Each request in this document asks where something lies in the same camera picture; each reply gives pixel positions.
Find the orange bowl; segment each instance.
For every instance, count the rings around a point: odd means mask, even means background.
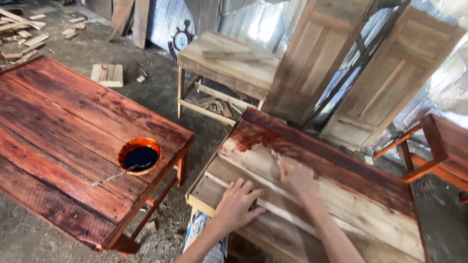
[[[117,156],[117,164],[122,170],[125,171],[129,167],[132,167],[135,164],[145,165],[146,163],[151,163],[151,165],[144,170],[135,168],[133,170],[137,170],[137,171],[127,171],[127,173],[130,175],[140,176],[140,175],[145,175],[151,172],[156,167],[156,164],[159,162],[160,159],[161,159],[161,147],[159,146],[158,142],[150,138],[138,137],[138,138],[130,140],[124,145],[124,147],[122,147],[122,149],[120,150]]]

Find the wooden table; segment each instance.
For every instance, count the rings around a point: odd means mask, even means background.
[[[0,73],[0,192],[94,250],[136,253],[135,238],[172,185],[185,177],[190,131],[47,57]],[[117,154],[135,137],[159,142],[156,168],[119,173]],[[161,196],[150,196],[178,164]],[[140,208],[153,205],[131,237]]]
[[[366,262],[428,262],[405,181],[252,108],[191,186],[188,204],[213,215],[230,182],[251,180],[267,212],[237,233],[284,262],[328,261],[306,212],[282,189],[272,149],[314,170],[315,191]]]
[[[253,53],[262,56],[260,60],[239,59],[208,59],[203,51],[224,51],[226,53]],[[217,99],[232,103],[241,108],[254,107],[261,109],[270,91],[273,76],[279,63],[273,53],[258,48],[251,48],[242,42],[223,36],[216,32],[205,32],[199,39],[191,42],[177,55],[179,64],[179,88],[177,97],[177,112],[182,116],[183,106],[195,110],[219,121],[234,125],[235,120],[205,110],[184,99],[194,88]],[[199,76],[185,91],[185,70],[195,72]],[[202,85],[203,78],[211,79],[235,91],[244,93],[260,101],[258,106],[243,102],[222,92]]]
[[[408,138],[419,130],[423,130],[432,160],[410,153]],[[434,114],[428,114],[419,120],[419,124],[409,129],[406,133],[395,139],[382,150],[374,153],[374,158],[381,157],[384,153],[397,145],[401,145],[403,159],[406,164],[407,174],[402,179],[412,182],[423,175],[432,172],[438,177],[460,188],[460,202],[468,203],[468,197],[463,195],[468,192],[468,130],[441,118]]]

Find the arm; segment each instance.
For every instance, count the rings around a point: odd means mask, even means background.
[[[175,263],[202,262],[210,249],[230,232],[246,225],[254,217],[265,212],[264,208],[257,207],[249,211],[249,207],[259,198],[263,191],[253,190],[251,181],[239,178],[232,182],[218,204],[213,217],[197,239],[177,258]]]
[[[304,206],[325,247],[330,262],[364,263],[354,245],[335,223],[324,202],[316,195],[314,171],[287,157],[278,156],[281,183]]]

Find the dark liquid in bowl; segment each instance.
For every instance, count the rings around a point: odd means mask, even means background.
[[[157,151],[150,147],[140,146],[127,153],[124,159],[124,165],[127,169],[134,165],[140,165],[142,167],[133,168],[131,172],[141,172],[153,166],[158,158],[159,155]]]

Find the patterned cloth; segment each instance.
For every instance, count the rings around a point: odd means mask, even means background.
[[[202,233],[206,226],[206,223],[210,220],[210,217],[203,214],[200,211],[195,212],[192,218],[192,223],[189,225],[187,235],[185,236],[185,251],[197,237]],[[227,257],[227,237],[220,240],[214,247],[208,252],[203,259],[202,263],[226,263]]]

